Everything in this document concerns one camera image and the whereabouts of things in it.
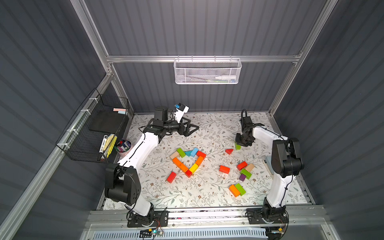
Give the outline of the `light blue block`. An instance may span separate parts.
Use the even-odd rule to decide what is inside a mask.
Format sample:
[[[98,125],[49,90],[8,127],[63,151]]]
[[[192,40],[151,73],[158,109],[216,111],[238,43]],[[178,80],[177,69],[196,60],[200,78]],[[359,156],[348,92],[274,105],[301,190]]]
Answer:
[[[197,156],[197,153],[198,153],[199,149],[198,148],[194,148],[191,152],[191,157],[195,158]]]

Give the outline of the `red triangle block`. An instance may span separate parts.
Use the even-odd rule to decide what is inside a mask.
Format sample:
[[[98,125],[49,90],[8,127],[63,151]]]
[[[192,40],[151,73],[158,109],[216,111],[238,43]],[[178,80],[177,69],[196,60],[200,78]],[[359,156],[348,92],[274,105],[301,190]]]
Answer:
[[[233,153],[234,149],[226,149],[225,152],[228,154],[228,155],[231,155]]]

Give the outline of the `beige wooden block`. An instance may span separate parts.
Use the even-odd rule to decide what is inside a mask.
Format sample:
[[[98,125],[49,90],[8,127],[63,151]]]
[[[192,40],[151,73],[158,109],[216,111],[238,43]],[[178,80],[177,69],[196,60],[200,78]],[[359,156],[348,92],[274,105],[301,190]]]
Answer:
[[[178,158],[180,154],[178,152],[174,152],[172,155],[170,155],[170,159],[173,160],[174,158]]]

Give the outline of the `orange block low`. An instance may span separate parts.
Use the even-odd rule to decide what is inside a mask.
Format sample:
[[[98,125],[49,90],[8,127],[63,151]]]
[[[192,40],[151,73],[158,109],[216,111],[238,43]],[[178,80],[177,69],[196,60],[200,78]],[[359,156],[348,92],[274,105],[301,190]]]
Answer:
[[[186,167],[184,164],[180,164],[180,165],[179,165],[179,168],[180,168],[180,170],[181,170],[183,173],[186,173],[186,172],[189,170],[189,168]]]

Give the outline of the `red block low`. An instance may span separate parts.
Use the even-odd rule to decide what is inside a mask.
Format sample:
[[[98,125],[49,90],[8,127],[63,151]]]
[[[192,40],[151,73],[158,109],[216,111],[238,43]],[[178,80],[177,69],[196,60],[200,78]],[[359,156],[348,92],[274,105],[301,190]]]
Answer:
[[[229,167],[226,167],[226,166],[220,165],[220,167],[219,167],[219,172],[224,173],[224,174],[229,174],[230,170],[231,169]]]

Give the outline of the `red small block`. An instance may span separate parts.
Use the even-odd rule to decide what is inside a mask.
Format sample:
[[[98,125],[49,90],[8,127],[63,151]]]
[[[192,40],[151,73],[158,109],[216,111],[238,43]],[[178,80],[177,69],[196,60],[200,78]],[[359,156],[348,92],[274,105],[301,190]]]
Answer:
[[[186,172],[185,172],[185,174],[186,174],[186,176],[188,177],[188,178],[190,178],[191,176],[192,176],[192,172],[190,171],[190,170],[187,170]]]

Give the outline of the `red long block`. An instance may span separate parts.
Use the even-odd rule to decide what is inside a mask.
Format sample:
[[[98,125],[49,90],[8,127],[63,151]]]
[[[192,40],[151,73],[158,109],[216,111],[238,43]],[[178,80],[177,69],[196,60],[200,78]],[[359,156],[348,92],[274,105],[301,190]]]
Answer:
[[[177,176],[177,174],[175,172],[171,172],[167,178],[167,182],[171,184],[174,181],[174,179],[176,178],[176,176]]]

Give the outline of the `yellow block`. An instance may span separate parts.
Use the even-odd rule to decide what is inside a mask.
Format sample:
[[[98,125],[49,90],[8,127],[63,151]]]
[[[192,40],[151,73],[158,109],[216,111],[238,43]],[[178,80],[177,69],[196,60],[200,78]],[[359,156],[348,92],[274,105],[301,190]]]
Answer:
[[[190,168],[190,172],[192,172],[192,174],[194,174],[198,168],[199,168],[199,165],[198,165],[198,164],[194,164],[194,165]]]

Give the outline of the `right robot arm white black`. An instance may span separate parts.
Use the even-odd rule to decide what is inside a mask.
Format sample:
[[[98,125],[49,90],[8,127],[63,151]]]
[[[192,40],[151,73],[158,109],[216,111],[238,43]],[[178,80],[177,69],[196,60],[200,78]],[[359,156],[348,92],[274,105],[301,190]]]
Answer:
[[[288,138],[270,131],[261,123],[254,124],[247,115],[241,116],[240,123],[241,132],[236,134],[236,144],[250,147],[258,139],[272,148],[271,166],[274,179],[261,210],[263,219],[272,222],[286,213],[289,188],[304,168],[300,142],[296,138]]]

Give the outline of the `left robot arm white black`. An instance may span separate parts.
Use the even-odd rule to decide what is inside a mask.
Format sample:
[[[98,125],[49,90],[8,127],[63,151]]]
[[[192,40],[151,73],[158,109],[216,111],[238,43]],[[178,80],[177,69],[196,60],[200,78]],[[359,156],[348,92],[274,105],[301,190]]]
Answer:
[[[116,164],[108,164],[105,174],[105,197],[126,204],[136,215],[146,217],[153,210],[153,205],[141,196],[139,170],[149,154],[159,145],[165,136],[174,132],[188,137],[199,129],[184,117],[189,107],[184,104],[175,105],[176,110],[169,118],[168,108],[155,108],[154,118],[139,130],[142,135],[138,142],[131,146],[127,155]]]

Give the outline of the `beige block right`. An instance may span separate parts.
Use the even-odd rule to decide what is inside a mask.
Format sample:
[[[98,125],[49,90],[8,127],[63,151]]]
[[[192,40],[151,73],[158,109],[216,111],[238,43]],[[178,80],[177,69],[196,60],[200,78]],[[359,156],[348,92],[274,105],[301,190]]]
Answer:
[[[245,170],[251,173],[254,168],[255,166],[253,164],[249,164],[245,167]]]

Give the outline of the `purple small block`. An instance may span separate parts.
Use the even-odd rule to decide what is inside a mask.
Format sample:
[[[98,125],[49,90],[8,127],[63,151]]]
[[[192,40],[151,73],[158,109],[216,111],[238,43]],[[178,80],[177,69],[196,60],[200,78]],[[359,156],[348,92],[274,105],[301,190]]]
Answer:
[[[239,177],[239,180],[243,182],[245,179],[246,179],[246,176],[244,174],[241,174]]]

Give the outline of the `pink pen cup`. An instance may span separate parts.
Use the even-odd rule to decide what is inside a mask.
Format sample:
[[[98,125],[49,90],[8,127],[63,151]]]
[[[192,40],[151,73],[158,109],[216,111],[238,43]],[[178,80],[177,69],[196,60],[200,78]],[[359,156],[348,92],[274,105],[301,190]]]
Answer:
[[[116,142],[114,150],[120,155],[120,157],[125,157],[132,147],[132,143],[128,140],[121,140]]]

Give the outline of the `yellow highlighter pack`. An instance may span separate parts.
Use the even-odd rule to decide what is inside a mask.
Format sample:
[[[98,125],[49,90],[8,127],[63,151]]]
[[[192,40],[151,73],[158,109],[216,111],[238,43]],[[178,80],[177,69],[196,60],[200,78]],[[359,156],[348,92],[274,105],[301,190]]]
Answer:
[[[111,134],[107,137],[106,144],[103,148],[103,157],[104,159],[108,159],[109,155],[112,153],[114,146],[117,141],[117,136],[114,134]]]

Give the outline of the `black notebook in basket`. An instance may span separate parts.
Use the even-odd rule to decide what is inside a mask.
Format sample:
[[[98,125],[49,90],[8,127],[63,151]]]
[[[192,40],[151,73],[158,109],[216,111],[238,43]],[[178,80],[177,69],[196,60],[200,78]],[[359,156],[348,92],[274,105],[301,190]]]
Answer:
[[[116,133],[125,118],[125,115],[119,114],[118,112],[100,111],[93,120],[91,120],[89,130],[105,134]]]

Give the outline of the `orange block bottom pair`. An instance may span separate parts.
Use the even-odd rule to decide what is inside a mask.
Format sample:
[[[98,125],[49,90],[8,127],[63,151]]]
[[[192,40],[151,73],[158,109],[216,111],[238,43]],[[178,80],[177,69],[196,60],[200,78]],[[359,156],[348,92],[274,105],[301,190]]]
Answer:
[[[240,191],[235,187],[235,185],[231,185],[229,187],[229,190],[231,192],[231,194],[236,198],[240,195]]]

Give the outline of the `green block bottom pair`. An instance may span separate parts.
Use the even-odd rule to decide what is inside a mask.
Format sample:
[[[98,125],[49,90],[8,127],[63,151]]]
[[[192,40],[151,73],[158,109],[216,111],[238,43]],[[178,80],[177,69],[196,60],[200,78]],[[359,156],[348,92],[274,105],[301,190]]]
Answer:
[[[243,196],[246,193],[246,190],[240,184],[236,184],[235,187],[239,191],[241,196]]]

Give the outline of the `white marker in basket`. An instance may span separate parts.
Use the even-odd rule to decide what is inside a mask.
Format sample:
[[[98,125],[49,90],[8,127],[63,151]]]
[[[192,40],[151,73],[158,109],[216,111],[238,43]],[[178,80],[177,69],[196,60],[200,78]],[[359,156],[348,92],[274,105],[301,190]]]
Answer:
[[[228,83],[236,83],[238,81],[237,76],[234,76],[234,75],[217,76],[217,77],[215,77],[215,79],[217,81],[228,82]]]

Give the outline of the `small circuit board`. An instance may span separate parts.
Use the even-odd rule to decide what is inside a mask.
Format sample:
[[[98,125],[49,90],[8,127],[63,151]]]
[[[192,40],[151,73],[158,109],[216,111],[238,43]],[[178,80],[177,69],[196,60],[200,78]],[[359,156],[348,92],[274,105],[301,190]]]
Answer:
[[[140,230],[139,239],[154,239],[155,237],[161,237],[164,235],[164,231],[157,229]]]

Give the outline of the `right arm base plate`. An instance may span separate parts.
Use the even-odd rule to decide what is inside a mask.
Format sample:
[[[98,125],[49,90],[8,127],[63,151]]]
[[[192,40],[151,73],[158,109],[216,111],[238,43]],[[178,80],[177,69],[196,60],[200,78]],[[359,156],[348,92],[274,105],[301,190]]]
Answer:
[[[287,224],[289,217],[286,207],[270,208],[263,206],[262,208],[248,208],[245,213],[249,224]]]

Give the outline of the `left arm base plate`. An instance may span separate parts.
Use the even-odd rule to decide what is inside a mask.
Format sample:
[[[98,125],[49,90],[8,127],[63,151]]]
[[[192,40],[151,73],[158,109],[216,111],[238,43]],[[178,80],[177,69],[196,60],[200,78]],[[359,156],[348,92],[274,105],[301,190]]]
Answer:
[[[128,228],[157,228],[167,227],[169,211],[149,211],[147,216],[140,216],[130,212],[127,214]]]

